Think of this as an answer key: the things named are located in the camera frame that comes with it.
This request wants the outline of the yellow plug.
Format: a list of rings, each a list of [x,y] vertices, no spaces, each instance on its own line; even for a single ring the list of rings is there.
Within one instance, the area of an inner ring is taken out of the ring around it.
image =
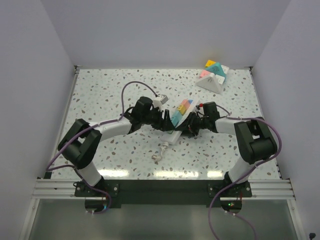
[[[177,111],[179,111],[180,114],[183,116],[186,113],[187,109],[184,105],[180,105],[179,107],[177,107]]]

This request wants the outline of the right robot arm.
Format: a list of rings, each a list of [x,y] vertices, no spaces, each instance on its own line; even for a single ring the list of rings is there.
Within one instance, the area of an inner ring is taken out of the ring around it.
[[[263,162],[269,161],[280,150],[269,125],[262,117],[236,118],[227,112],[220,116],[219,106],[215,102],[200,103],[196,110],[175,129],[187,136],[197,136],[200,130],[209,130],[217,134],[235,136],[239,159],[235,165],[225,173],[223,179],[223,192],[230,197],[240,190],[240,184],[246,182],[249,175]]]

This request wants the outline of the salmon pink plug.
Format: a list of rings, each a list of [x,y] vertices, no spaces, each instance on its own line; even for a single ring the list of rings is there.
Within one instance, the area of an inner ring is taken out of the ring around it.
[[[190,101],[188,99],[184,99],[181,104],[181,106],[184,106],[186,109],[188,109],[191,105]]]

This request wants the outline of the white power strip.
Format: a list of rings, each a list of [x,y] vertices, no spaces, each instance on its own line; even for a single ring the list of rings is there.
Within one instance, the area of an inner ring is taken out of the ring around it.
[[[187,118],[187,116],[189,115],[189,113],[191,112],[195,112],[196,111],[196,105],[198,105],[200,103],[200,101],[197,98],[193,98],[193,99],[187,99],[190,101],[190,106],[189,108],[186,110],[185,114],[182,116],[181,121],[178,123],[178,125],[175,127],[174,132],[172,134],[168,134],[168,131],[166,131],[160,138],[160,140],[163,143],[168,143],[169,145],[175,145],[177,140],[179,139],[179,137],[182,134],[181,130],[177,130],[179,125]],[[177,111],[177,107],[174,108],[173,110],[170,111],[170,119],[173,115],[173,113],[175,111]]]

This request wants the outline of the white triangular socket adapter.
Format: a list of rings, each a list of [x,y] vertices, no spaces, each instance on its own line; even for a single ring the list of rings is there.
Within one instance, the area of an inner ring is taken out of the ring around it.
[[[225,81],[225,77],[216,75],[214,73],[210,73],[201,77],[195,85],[206,89],[208,91],[219,94],[223,90],[223,83]]]

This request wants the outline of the teal triangular socket adapter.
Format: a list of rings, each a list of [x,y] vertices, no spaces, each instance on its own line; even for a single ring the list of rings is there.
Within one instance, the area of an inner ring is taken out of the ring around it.
[[[226,77],[226,73],[224,72],[222,65],[220,62],[216,62],[205,68],[206,71],[214,73],[215,75]]]

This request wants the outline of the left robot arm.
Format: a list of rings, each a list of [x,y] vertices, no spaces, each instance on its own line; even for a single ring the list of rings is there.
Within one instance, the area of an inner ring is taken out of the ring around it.
[[[135,106],[127,109],[120,119],[92,123],[84,119],[74,122],[58,144],[58,153],[73,164],[75,171],[86,184],[86,191],[99,196],[106,189],[103,176],[93,163],[100,142],[120,135],[129,135],[142,125],[151,125],[161,131],[174,129],[169,110],[163,110],[168,101],[166,95],[154,99],[141,96]]]

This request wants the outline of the light blue plug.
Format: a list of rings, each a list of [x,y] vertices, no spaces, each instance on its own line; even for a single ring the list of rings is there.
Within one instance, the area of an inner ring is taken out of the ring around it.
[[[172,116],[171,116],[171,123],[174,127],[176,127],[179,122],[181,121],[183,115],[180,113],[180,111],[176,110]]]

